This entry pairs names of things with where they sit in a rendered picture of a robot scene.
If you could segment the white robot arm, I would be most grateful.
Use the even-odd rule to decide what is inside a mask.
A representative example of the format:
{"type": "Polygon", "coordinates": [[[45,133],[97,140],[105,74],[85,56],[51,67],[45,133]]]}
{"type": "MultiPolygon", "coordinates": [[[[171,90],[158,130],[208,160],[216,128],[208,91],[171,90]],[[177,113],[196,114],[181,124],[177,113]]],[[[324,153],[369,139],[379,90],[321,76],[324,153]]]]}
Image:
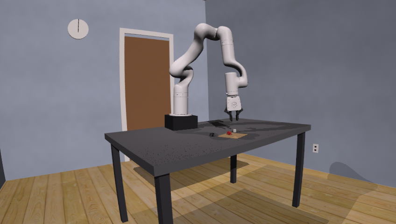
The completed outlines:
{"type": "Polygon", "coordinates": [[[194,40],[187,52],[178,58],[169,69],[172,77],[180,78],[180,81],[174,86],[173,113],[169,114],[170,116],[192,116],[188,113],[188,87],[194,71],[189,64],[194,62],[203,51],[205,38],[213,41],[220,40],[223,64],[235,68],[240,73],[240,77],[237,77],[236,72],[225,74],[226,95],[237,96],[238,88],[248,85],[246,70],[235,60],[231,30],[224,26],[214,28],[208,24],[200,23],[194,30],[194,40]]]}

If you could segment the tan mat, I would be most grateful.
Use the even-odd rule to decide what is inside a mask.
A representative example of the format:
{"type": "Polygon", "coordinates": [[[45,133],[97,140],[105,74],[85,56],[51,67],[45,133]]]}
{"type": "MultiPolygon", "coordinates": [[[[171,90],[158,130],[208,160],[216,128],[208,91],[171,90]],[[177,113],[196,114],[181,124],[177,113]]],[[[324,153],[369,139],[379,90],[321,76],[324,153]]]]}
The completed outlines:
{"type": "Polygon", "coordinates": [[[231,133],[231,135],[227,135],[227,133],[226,133],[226,134],[220,135],[218,137],[238,139],[238,138],[241,138],[241,137],[246,136],[246,135],[247,134],[241,134],[241,133],[231,133]]]}

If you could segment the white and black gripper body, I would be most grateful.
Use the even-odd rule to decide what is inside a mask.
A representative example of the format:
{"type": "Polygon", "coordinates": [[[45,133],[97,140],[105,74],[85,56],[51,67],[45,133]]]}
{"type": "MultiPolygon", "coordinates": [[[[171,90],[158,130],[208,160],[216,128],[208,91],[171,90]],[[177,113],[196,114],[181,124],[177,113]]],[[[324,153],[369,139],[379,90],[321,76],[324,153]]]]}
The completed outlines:
{"type": "Polygon", "coordinates": [[[241,110],[240,97],[239,96],[227,96],[226,109],[227,109],[227,111],[241,110]]]}

